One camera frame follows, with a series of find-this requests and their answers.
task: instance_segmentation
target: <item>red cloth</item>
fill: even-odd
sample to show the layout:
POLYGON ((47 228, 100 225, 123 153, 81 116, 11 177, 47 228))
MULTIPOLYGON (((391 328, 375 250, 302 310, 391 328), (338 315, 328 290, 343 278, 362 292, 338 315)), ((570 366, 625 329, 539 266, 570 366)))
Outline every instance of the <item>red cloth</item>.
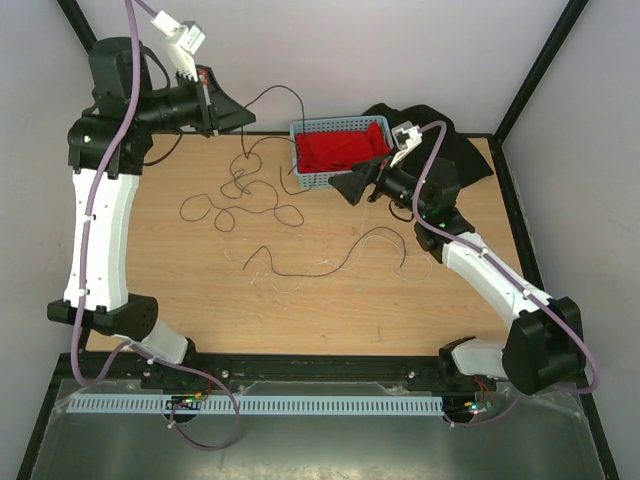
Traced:
POLYGON ((296 144, 300 173, 351 170, 354 163, 391 151, 375 122, 366 132, 298 133, 296 144))

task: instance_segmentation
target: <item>gray floor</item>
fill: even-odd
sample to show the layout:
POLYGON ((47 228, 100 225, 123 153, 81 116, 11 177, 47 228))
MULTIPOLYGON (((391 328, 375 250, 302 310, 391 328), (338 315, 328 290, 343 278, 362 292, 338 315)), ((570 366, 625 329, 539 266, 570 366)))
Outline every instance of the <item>gray floor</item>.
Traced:
MULTIPOLYGON (((495 425, 467 430, 438 417, 246 416, 240 441, 211 453, 188 447, 160 414, 61 409, 32 478, 602 478, 586 421, 562 407, 519 405, 495 425)), ((202 415, 185 431, 214 443, 232 421, 202 415)))

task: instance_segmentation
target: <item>white wall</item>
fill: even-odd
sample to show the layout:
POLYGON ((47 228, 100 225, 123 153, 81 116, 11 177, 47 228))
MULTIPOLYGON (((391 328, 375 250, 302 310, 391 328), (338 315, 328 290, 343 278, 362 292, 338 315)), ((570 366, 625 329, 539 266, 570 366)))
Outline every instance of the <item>white wall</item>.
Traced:
POLYGON ((621 478, 640 444, 639 19, 636 0, 591 2, 506 143, 545 283, 582 309, 621 478))
POLYGON ((46 319, 73 235, 66 134, 91 104, 85 56, 56 2, 0 1, 0 478, 14 478, 70 329, 46 319))
MULTIPOLYGON (((125 35, 121 1, 80 1, 98 38, 125 35)), ((426 103, 459 131, 493 132, 566 0, 148 0, 208 33, 197 60, 246 103, 284 83, 310 117, 360 114, 385 101, 426 103)), ((143 20, 142 39, 162 51, 143 20)), ((253 129, 288 129, 296 100, 273 92, 253 129)))

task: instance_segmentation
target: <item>robotic arm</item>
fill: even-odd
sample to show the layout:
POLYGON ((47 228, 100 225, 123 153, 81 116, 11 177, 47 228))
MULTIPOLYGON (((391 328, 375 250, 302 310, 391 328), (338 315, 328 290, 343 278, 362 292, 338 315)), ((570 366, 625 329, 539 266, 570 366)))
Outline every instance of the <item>robotic arm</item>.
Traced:
MULTIPOLYGON (((131 100, 131 39, 107 38, 89 53, 95 104, 83 112, 68 135, 68 163, 76 192, 73 264, 64 297, 48 305, 47 316, 72 325, 84 296, 83 327, 130 340, 157 358, 179 364, 193 342, 159 318, 155 298, 129 293, 125 279, 129 215, 144 157, 153 146, 154 133, 179 133, 182 127, 190 126, 203 136, 217 135, 252 123, 255 116, 224 93, 211 68, 193 61, 192 54, 204 40, 196 24, 181 25, 164 12, 153 23, 166 35, 165 46, 177 69, 178 85, 153 90, 146 57, 141 56, 135 119, 109 161, 90 219, 84 204, 101 158, 131 100), (87 221, 91 222, 88 249, 92 254, 87 257, 86 288, 80 291, 82 235, 87 221)), ((141 51, 154 58, 148 49, 141 51)))
MULTIPOLYGON (((356 205, 373 184, 370 202, 385 195, 398 207, 412 210, 419 179, 399 167, 420 144, 422 134, 410 123, 394 128, 392 134, 395 153, 355 165, 353 172, 329 179, 351 205, 356 205)), ((522 393, 531 395, 580 372, 585 366, 580 348, 531 298, 539 299, 582 338, 577 305, 569 298, 553 299, 500 260, 455 207, 459 191, 454 164, 436 158, 417 199, 421 218, 433 229, 416 223, 416 238, 423 250, 484 297, 504 321, 509 336, 505 345, 474 337, 446 345, 439 352, 441 376, 448 383, 471 375, 508 379, 522 393)))

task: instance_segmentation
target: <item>blue plastic basket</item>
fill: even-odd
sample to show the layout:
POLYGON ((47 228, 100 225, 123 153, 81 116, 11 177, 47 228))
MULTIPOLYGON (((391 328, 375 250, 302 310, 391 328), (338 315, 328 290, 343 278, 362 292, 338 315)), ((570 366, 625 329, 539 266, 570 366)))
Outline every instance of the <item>blue plastic basket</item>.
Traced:
MULTIPOLYGON (((382 115, 369 115, 366 117, 338 117, 338 118, 316 118, 312 120, 304 121, 304 132, 302 131, 302 121, 293 122, 289 129, 291 140, 295 142, 296 134, 298 133, 313 133, 313 132, 364 132, 369 128, 372 123, 377 123, 384 134, 384 138, 387 141, 387 145, 393 145, 393 138, 391 137, 391 130, 387 119, 382 115)), ((300 173, 296 165, 298 164, 298 158, 296 155, 295 143, 293 146, 293 171, 298 177, 300 187, 318 188, 326 187, 329 185, 329 178, 345 171, 340 172, 319 172, 319 173, 300 173)))

